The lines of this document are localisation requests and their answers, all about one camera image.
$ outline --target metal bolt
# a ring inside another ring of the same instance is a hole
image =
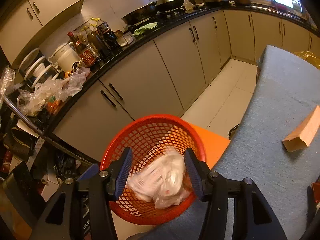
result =
[[[248,185],[251,185],[251,184],[253,183],[253,180],[250,179],[250,178],[245,178],[245,179],[244,179],[244,182],[245,182],[246,184],[248,184]]]
[[[219,176],[219,174],[216,171],[210,171],[209,172],[209,176],[212,177],[212,178],[216,178],[216,177]]]
[[[65,184],[70,185],[73,182],[73,178],[67,178],[64,182]]]
[[[108,174],[109,174],[109,172],[107,172],[107,171],[100,171],[99,172],[100,177],[106,177],[106,176],[108,176]]]

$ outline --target cabinet handle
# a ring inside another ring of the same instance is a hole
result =
[[[195,29],[195,31],[196,31],[196,34],[197,34],[197,40],[199,40],[199,35],[198,35],[198,32],[197,32],[197,29],[196,29],[196,27],[195,26],[193,26],[193,28]]]
[[[31,18],[31,21],[32,21],[32,20],[33,20],[33,16],[32,16],[32,14],[30,13],[29,8],[27,8],[27,13],[29,14],[29,16],[30,16],[30,18]]]
[[[33,6],[34,6],[34,8],[36,8],[36,10],[37,10],[37,12],[38,12],[38,14],[40,13],[40,10],[38,9],[38,7],[36,6],[36,3],[35,2],[33,2]]]
[[[217,28],[217,22],[216,22],[216,19],[215,19],[214,17],[212,17],[212,19],[214,20],[215,28]]]
[[[112,104],[113,107],[116,107],[116,104],[111,101],[111,99],[106,95],[106,93],[103,90],[100,90],[101,94],[108,99],[108,101]]]
[[[120,100],[123,100],[123,97],[118,93],[118,91],[115,89],[115,87],[111,83],[109,83],[109,87],[118,95]]]
[[[190,31],[191,31],[191,33],[192,33],[193,42],[195,42],[195,41],[196,41],[196,39],[195,39],[195,36],[194,36],[194,34],[193,34],[193,31],[192,31],[192,29],[191,29],[191,28],[189,28],[189,30],[190,30]]]

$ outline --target kitchen counter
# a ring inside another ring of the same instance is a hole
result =
[[[304,233],[307,187],[320,173],[320,136],[309,148],[287,153],[281,140],[320,104],[320,71],[282,49],[267,46],[260,78],[242,122],[214,170],[225,178],[250,177],[278,217],[288,240]],[[226,238],[233,228],[229,200]],[[198,239],[207,204],[196,200],[147,239]]]
[[[165,33],[166,31],[181,25],[189,20],[192,20],[196,17],[222,10],[222,9],[236,9],[236,10],[249,10],[249,11],[255,11],[255,12],[261,12],[270,14],[279,18],[286,19],[288,21],[291,21],[297,25],[300,25],[307,30],[313,32],[315,35],[320,36],[319,32],[311,28],[310,26],[307,26],[302,21],[299,21],[295,19],[294,17],[290,17],[288,15],[277,13],[253,6],[227,6],[227,7],[216,7],[216,8],[206,8],[201,9],[197,11],[190,11],[188,13],[185,13],[183,16],[170,19],[165,21],[165,23],[158,24],[156,28],[149,31],[145,35],[140,36],[137,38],[137,40],[134,43],[131,43],[129,46],[126,46],[122,48],[122,51],[119,52],[116,56],[114,56],[112,59],[110,59],[103,67],[98,67],[96,69],[92,70],[91,76],[87,79],[87,81],[83,85],[83,89],[77,93],[75,96],[68,98],[68,100],[61,105],[58,112],[53,115],[50,120],[47,122],[46,128],[44,129],[45,135],[50,135],[58,123],[61,121],[61,119],[65,116],[65,114],[69,111],[69,109],[74,105],[74,103],[95,83],[98,81],[100,77],[102,77],[110,68],[115,66],[119,61],[121,61],[123,58],[125,58],[127,55],[129,55],[131,52],[135,51],[137,48],[141,47],[143,44],[147,43],[148,41],[154,39],[155,37],[161,35],[162,33]]]

